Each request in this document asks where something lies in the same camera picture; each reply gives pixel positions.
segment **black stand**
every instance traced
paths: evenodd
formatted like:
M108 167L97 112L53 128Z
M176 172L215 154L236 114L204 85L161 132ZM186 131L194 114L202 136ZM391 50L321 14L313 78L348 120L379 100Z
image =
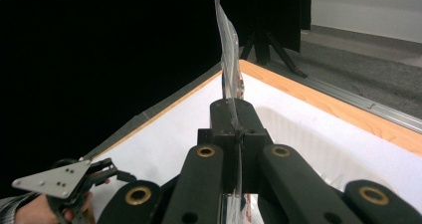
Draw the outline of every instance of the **black stand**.
M265 31L261 26L257 26L255 32L252 34L251 38L246 43L240 59L247 60L249 53L251 52L252 47L255 47L255 54L257 56L257 63L261 66L267 65L271 60L270 47L273 46L277 54L289 68L289 70L303 78L306 78L308 75L303 73L294 63L294 61L289 57L289 54L285 49L280 45L277 38L270 32Z

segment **black backdrop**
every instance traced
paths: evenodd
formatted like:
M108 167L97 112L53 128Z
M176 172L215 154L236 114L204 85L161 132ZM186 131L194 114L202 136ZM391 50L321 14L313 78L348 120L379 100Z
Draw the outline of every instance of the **black backdrop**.
M223 0L242 43L245 4ZM285 41L297 44L295 21ZM85 155L220 57L214 0L0 0L0 198L23 193L15 178Z

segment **white wall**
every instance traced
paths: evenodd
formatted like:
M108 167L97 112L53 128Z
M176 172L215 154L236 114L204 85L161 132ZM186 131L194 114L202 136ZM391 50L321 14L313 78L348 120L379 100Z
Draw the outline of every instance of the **white wall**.
M422 43L422 0L313 0L312 24Z

